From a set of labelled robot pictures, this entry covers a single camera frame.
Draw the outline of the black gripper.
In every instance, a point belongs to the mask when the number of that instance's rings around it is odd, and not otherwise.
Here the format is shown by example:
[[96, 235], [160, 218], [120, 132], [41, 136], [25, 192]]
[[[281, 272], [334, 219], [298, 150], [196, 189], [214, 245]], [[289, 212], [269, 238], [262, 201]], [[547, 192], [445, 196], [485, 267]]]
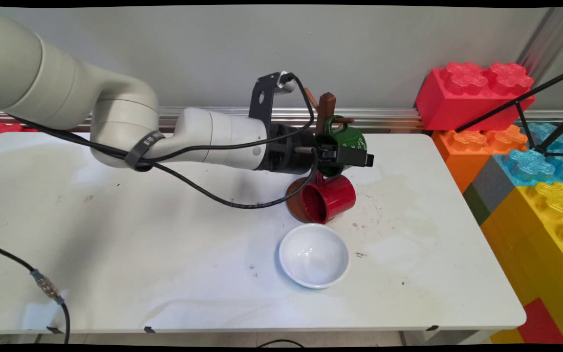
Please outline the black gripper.
[[[271, 123], [268, 137], [277, 137], [296, 132], [298, 128]], [[366, 150], [337, 146], [333, 136], [314, 134], [304, 130], [285, 139], [266, 144], [264, 157], [255, 170], [273, 173], [303, 175], [310, 172], [313, 156], [295, 152], [296, 147], [316, 147], [319, 152], [319, 170], [325, 176], [338, 174], [338, 167], [373, 167], [374, 155]]]

